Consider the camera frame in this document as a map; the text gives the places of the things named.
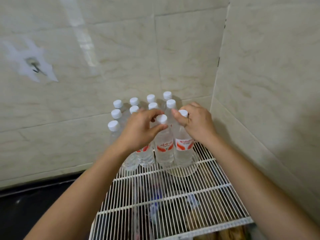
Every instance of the person's right arm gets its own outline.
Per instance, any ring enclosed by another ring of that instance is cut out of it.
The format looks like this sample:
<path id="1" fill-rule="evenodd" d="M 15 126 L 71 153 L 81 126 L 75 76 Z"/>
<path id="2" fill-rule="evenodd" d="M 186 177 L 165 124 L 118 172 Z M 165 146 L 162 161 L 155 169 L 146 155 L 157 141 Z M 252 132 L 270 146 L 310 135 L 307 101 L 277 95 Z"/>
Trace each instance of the person's right arm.
<path id="1" fill-rule="evenodd" d="M 214 155 L 268 239 L 320 239 L 319 227 L 305 212 L 216 133 L 208 110 L 195 102 L 181 109 L 188 111 L 189 118 L 173 109 L 175 119 Z"/>

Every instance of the person's left hand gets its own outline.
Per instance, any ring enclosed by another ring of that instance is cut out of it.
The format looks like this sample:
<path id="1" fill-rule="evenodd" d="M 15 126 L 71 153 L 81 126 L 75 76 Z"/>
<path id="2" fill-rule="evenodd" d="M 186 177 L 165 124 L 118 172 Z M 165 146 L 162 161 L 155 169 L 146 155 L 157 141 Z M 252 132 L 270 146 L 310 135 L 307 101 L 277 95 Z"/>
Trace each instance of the person's left hand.
<path id="1" fill-rule="evenodd" d="M 150 121 L 154 122 L 155 117 L 162 114 L 164 112 L 160 109 L 140 109 L 137 113 L 132 113 L 117 142 L 130 153 L 144 148 L 160 131 L 168 128 L 165 124 L 150 128 Z"/>

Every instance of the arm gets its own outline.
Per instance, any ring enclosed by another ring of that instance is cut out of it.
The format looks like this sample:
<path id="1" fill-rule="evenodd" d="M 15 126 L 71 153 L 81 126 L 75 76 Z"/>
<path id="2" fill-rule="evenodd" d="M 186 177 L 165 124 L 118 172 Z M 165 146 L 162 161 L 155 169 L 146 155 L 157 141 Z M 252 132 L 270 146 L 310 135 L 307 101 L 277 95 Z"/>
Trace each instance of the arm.
<path id="1" fill-rule="evenodd" d="M 118 140 L 58 198 L 25 240 L 82 239 L 123 161 L 167 128 L 157 125 L 150 129 L 150 121 L 159 114 L 163 112 L 157 109 L 133 113 Z"/>
<path id="2" fill-rule="evenodd" d="M 211 114 L 193 102 L 172 113 L 195 140 L 216 158 L 243 204 L 269 239 L 320 239 L 318 226 L 280 188 L 228 145 L 215 131 Z"/>

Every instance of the black surface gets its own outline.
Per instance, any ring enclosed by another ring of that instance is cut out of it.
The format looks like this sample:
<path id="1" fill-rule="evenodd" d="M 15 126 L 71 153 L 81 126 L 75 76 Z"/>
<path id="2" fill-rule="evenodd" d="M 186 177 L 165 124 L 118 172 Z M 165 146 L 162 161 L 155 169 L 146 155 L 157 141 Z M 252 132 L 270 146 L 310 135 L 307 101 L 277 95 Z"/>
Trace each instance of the black surface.
<path id="1" fill-rule="evenodd" d="M 0 191 L 0 238 L 23 239 L 81 173 Z"/>

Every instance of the forearm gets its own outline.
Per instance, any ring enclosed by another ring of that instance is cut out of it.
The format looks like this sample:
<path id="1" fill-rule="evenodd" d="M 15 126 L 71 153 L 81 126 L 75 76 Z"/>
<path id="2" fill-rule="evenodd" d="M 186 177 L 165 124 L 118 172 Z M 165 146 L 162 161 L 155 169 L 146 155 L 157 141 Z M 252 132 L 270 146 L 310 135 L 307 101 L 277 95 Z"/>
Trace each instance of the forearm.
<path id="1" fill-rule="evenodd" d="M 81 239 L 104 200 L 122 162 L 130 154 L 111 145 L 50 207 L 25 240 Z"/>
<path id="2" fill-rule="evenodd" d="M 221 165 L 253 220 L 269 239 L 320 239 L 317 225 L 221 137 L 205 146 Z"/>

